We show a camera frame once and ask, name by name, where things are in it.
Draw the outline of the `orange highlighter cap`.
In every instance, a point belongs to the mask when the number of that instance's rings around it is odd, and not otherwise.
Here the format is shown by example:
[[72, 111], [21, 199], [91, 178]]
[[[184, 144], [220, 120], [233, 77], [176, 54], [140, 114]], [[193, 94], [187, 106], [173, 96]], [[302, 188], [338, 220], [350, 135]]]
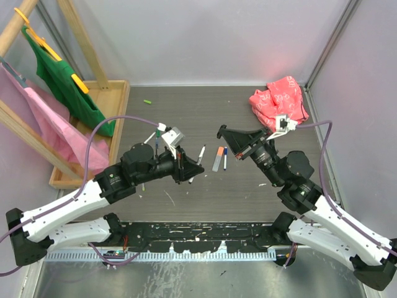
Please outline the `orange highlighter cap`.
[[219, 148], [218, 148], [218, 151], [217, 151], [217, 153], [216, 153], [216, 155], [217, 155], [217, 156], [222, 156], [223, 153], [224, 153], [224, 148], [223, 148], [223, 147], [219, 147]]

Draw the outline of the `white pen with black end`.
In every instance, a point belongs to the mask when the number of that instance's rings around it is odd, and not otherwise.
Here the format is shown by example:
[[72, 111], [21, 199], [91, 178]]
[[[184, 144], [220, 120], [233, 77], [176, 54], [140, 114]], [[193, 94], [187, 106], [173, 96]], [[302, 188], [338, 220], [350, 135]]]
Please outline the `white pen with black end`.
[[[204, 153], [205, 153], [205, 149], [206, 149], [206, 144], [204, 144], [204, 146], [202, 147], [202, 149], [201, 149], [201, 151], [200, 151], [200, 154], [199, 154], [198, 160], [197, 160], [197, 165], [201, 165], [202, 158], [203, 158]], [[194, 177], [191, 177], [191, 178], [189, 179], [188, 183], [189, 183], [189, 184], [192, 184], [193, 181], [194, 181]]]

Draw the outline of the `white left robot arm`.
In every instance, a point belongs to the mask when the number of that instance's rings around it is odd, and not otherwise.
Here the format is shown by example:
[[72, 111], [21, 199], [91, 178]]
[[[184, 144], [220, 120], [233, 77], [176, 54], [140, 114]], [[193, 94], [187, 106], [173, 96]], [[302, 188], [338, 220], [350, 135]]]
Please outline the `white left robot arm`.
[[120, 162], [67, 196], [34, 210], [13, 208], [6, 212], [16, 265], [32, 264], [51, 249], [77, 239], [117, 246], [124, 239], [124, 231], [116, 216], [106, 215], [86, 228], [79, 228], [72, 220], [134, 194], [142, 183], [170, 176], [179, 184], [203, 172], [202, 165], [181, 147], [175, 153], [165, 150], [156, 156], [151, 145], [137, 143], [122, 155]]

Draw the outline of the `grey highlighter with orange tip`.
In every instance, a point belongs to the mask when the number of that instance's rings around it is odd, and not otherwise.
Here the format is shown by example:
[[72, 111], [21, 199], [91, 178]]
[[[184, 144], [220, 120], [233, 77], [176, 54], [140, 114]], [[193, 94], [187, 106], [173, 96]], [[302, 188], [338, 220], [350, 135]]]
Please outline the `grey highlighter with orange tip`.
[[222, 159], [222, 155], [217, 155], [215, 157], [215, 160], [214, 160], [214, 163], [213, 163], [213, 167], [212, 167], [212, 171], [213, 172], [217, 172], [219, 170], [221, 159]]

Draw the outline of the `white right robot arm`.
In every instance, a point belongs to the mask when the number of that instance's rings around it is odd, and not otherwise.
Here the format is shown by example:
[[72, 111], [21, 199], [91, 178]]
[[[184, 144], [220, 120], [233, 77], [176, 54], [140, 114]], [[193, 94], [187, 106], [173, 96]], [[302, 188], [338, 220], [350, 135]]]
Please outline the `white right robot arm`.
[[269, 129], [242, 131], [222, 125], [223, 138], [239, 160], [250, 157], [289, 209], [272, 224], [278, 244], [289, 241], [320, 251], [350, 269], [364, 285], [383, 291], [396, 274], [396, 240], [385, 238], [360, 223], [312, 182], [314, 172], [303, 151], [278, 156]]

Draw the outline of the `white marker with blue end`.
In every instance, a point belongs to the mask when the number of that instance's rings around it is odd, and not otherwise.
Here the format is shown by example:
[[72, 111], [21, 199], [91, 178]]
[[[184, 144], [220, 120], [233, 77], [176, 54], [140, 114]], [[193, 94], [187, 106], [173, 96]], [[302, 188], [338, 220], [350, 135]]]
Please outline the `white marker with blue end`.
[[227, 154], [223, 155], [223, 170], [227, 170]]

